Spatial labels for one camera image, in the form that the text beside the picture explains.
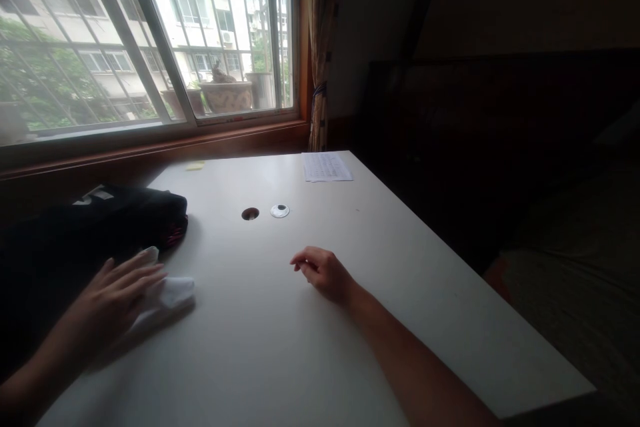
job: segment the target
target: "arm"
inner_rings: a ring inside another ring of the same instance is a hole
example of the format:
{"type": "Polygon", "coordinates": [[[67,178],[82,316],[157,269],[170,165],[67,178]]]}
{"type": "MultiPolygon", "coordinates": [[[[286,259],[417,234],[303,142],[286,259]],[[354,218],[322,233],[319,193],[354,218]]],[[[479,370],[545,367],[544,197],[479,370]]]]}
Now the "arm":
{"type": "Polygon", "coordinates": [[[148,262],[145,251],[118,267],[107,260],[30,361],[0,386],[0,420],[35,425],[96,355],[131,327],[145,290],[166,275],[161,264],[139,268],[148,262]]]}
{"type": "Polygon", "coordinates": [[[411,425],[499,422],[438,357],[363,289],[335,255],[307,247],[291,260],[326,298],[345,308],[367,339],[411,425]]]}

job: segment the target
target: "plant pot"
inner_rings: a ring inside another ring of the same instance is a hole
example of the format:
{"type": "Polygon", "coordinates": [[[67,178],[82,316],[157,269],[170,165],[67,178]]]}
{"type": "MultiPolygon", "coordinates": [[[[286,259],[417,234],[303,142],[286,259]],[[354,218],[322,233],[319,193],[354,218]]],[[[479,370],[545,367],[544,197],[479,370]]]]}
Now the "plant pot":
{"type": "Polygon", "coordinates": [[[269,109],[275,107],[275,86],[272,73],[245,73],[251,82],[253,109],[269,109]]]}
{"type": "Polygon", "coordinates": [[[175,90],[163,90],[162,96],[165,101],[171,106],[171,110],[173,110],[173,115],[178,120],[184,120],[185,114],[182,112],[182,105],[178,102],[178,96],[175,94],[175,90]]]}
{"type": "Polygon", "coordinates": [[[201,83],[200,88],[213,113],[237,113],[251,109],[251,82],[201,83]]]}
{"type": "Polygon", "coordinates": [[[206,117],[205,106],[202,104],[202,89],[187,89],[187,97],[189,97],[189,103],[191,109],[196,117],[206,117]]]}
{"type": "Polygon", "coordinates": [[[0,102],[0,145],[27,139],[29,127],[20,115],[19,102],[0,102]]]}

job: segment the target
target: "table surface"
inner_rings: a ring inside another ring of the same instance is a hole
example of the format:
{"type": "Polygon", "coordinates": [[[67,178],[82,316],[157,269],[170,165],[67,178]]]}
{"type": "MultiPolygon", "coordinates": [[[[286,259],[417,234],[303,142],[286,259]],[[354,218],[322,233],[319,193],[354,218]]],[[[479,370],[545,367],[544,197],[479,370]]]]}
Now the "table surface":
{"type": "Polygon", "coordinates": [[[353,181],[306,183],[300,155],[168,167],[189,229],[165,258],[195,278],[195,309],[85,374],[42,425],[403,425],[356,327],[289,260],[333,250],[353,277],[498,417],[594,391],[353,154],[353,181]],[[277,203],[291,208],[281,219],[277,203]],[[256,207],[253,221],[241,212],[256,207]]]}

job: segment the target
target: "curtain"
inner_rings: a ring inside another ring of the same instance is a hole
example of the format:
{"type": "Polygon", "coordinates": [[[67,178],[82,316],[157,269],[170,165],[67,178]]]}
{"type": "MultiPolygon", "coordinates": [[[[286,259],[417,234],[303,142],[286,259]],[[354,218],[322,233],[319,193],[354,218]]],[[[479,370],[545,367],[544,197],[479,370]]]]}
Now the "curtain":
{"type": "Polygon", "coordinates": [[[327,78],[331,64],[331,42],[338,15],[338,0],[307,0],[309,39],[311,43],[311,135],[309,151],[325,151],[327,147],[327,78]]]}

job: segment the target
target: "yellow paper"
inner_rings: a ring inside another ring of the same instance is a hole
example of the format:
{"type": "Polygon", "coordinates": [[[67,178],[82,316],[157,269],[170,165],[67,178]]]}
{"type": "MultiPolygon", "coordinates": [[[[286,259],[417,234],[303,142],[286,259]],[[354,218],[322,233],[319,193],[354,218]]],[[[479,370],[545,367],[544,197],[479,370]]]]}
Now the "yellow paper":
{"type": "Polygon", "coordinates": [[[190,163],[189,165],[187,165],[187,171],[202,170],[202,167],[204,167],[204,166],[205,166],[205,161],[204,160],[193,162],[193,163],[190,163]]]}

